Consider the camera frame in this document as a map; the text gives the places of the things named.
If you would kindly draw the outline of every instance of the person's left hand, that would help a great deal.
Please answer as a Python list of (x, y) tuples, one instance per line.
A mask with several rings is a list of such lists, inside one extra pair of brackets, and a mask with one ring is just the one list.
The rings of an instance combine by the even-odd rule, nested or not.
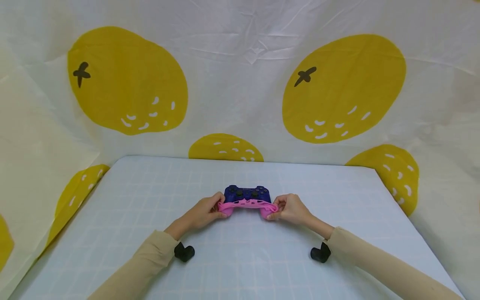
[(228, 217), (218, 211), (217, 203), (224, 201), (225, 196), (221, 192), (216, 192), (212, 197), (200, 199), (188, 212), (173, 221), (165, 232), (175, 240), (179, 240), (187, 231), (203, 228), (216, 219)]

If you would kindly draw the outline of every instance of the game controller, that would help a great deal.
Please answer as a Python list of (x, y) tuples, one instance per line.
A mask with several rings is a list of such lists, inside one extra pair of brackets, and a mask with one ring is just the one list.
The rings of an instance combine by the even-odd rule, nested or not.
[(271, 213), (278, 211), (278, 207), (270, 200), (270, 192), (263, 186), (245, 189), (230, 185), (225, 189), (224, 195), (225, 202), (218, 203), (218, 210), (227, 216), (231, 215), (236, 207), (258, 208), (265, 219)]

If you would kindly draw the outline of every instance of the beige sleeve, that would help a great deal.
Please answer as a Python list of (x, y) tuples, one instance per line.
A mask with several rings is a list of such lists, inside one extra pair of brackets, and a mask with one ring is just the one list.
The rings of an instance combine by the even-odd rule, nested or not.
[(341, 227), (324, 242), (333, 255), (369, 273), (402, 299), (462, 299), (430, 276)]
[(178, 243), (168, 233), (155, 230), (132, 258), (113, 273), (89, 299), (137, 299), (150, 280), (168, 265)]

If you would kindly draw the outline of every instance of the yellow fruit pattern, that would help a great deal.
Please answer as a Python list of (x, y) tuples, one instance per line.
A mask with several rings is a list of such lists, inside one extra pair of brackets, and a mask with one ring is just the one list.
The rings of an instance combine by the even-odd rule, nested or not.
[(356, 155), (346, 166), (375, 169), (407, 216), (417, 207), (419, 167), (406, 150), (383, 144)]
[(63, 190), (55, 209), (55, 219), (48, 235), (48, 246), (75, 214), (93, 187), (110, 168), (107, 165), (91, 166), (76, 173)]
[(173, 56), (119, 27), (83, 34), (68, 52), (68, 76), (84, 113), (126, 135), (168, 131), (187, 111), (187, 82)]
[(251, 143), (225, 133), (206, 135), (193, 143), (188, 158), (263, 161), (264, 157)]
[(308, 55), (283, 96), (283, 122), (296, 138), (335, 143), (375, 126), (400, 93), (407, 67), (400, 50), (377, 35), (347, 36)]
[(0, 272), (6, 265), (14, 245), (15, 243), (8, 230), (7, 222), (5, 222), (5, 219), (0, 215)]

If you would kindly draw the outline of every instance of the grid pattern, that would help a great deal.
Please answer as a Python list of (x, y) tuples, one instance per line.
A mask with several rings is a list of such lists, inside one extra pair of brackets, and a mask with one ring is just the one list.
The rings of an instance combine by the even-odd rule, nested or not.
[[(227, 186), (293, 192), (334, 226), (406, 261), (459, 291), (420, 234), (367, 168), (128, 156), (105, 175), (56, 246), (27, 274), (12, 299), (85, 299), (125, 263), (154, 229)], [(331, 257), (309, 258), (321, 238), (267, 222), (257, 210), (183, 239), (195, 248), (174, 259), (146, 299), (397, 299), (369, 274)]]

